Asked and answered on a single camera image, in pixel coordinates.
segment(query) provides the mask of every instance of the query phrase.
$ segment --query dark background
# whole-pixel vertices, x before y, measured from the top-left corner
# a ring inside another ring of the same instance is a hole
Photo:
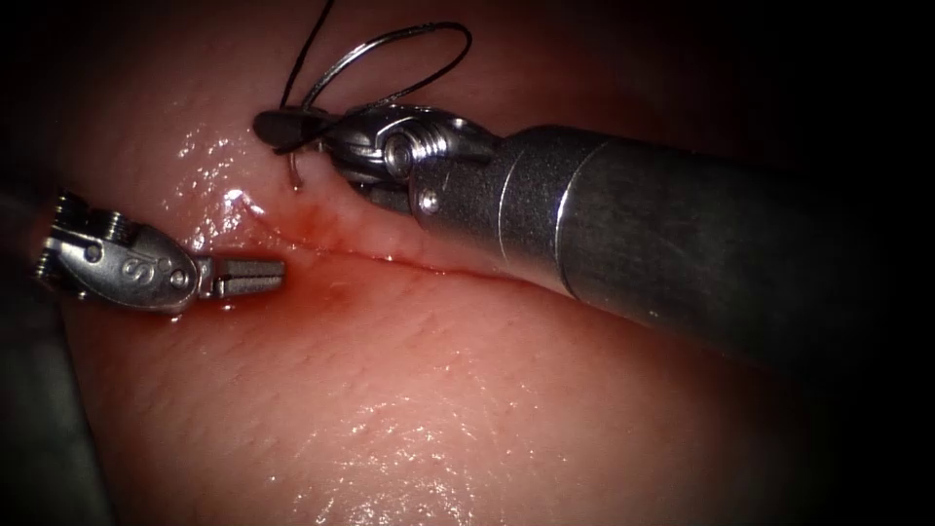
[[[908,144],[925,123],[897,126],[887,118],[901,113],[922,119],[905,110],[915,106],[904,73],[912,48],[901,36],[911,32],[912,16],[896,7],[860,12],[853,6],[775,1],[648,4],[628,10],[636,17],[630,23],[646,24],[660,39],[690,33],[731,56],[743,50],[745,67],[756,69],[748,73],[768,79],[770,92],[791,112],[781,124],[794,152],[788,164],[817,174],[816,189],[832,187],[862,210],[868,243],[893,264],[891,276],[869,277],[894,291],[881,298],[892,302],[891,311],[884,309],[892,316],[880,320],[879,338],[866,343],[873,358],[850,383],[828,394],[828,447],[814,474],[822,489],[806,507],[804,521],[930,518],[931,343],[911,333],[925,327],[931,311],[923,303],[926,280],[916,279],[928,275],[924,254],[931,236],[914,231],[925,223],[912,217],[913,210],[924,215],[926,208],[917,208],[918,198],[911,196],[926,186],[932,170],[909,161],[914,148]],[[140,8],[101,1],[32,3],[2,17],[0,177],[19,165],[12,158],[41,157],[41,151],[22,147],[28,104],[51,100],[75,82],[68,72],[93,56],[83,50],[120,45],[120,13],[131,9]],[[749,87],[761,89],[762,83]],[[54,298],[26,282],[10,261],[0,263],[0,521],[105,523],[110,508],[101,498],[93,446],[67,374]],[[897,289],[916,294],[897,298]]]

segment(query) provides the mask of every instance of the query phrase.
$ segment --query needle driver jaw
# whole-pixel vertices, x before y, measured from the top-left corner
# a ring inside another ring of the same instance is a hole
[[[282,285],[285,264],[192,256],[164,232],[120,212],[91,208],[63,191],[34,274],[81,299],[178,314],[198,299],[275,290]]]

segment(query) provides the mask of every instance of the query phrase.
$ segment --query moist tissue surface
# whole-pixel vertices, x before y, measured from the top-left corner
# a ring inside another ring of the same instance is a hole
[[[653,40],[598,8],[537,6],[338,2],[297,86],[377,33],[454,19],[474,32],[472,53],[408,101],[498,133],[555,123],[783,155],[732,119],[768,110],[705,95],[729,85],[716,50]],[[65,305],[119,516],[718,523],[794,503],[805,416],[768,377],[504,279],[365,203],[319,154],[300,158],[293,192],[250,122],[278,102],[318,8],[127,9],[112,41],[82,48],[80,71],[62,66],[75,81],[44,106],[50,162],[96,206],[193,251],[287,262],[276,293],[174,318]],[[459,38],[380,50],[319,104],[340,112],[410,84]],[[683,49],[711,67],[685,67]]]

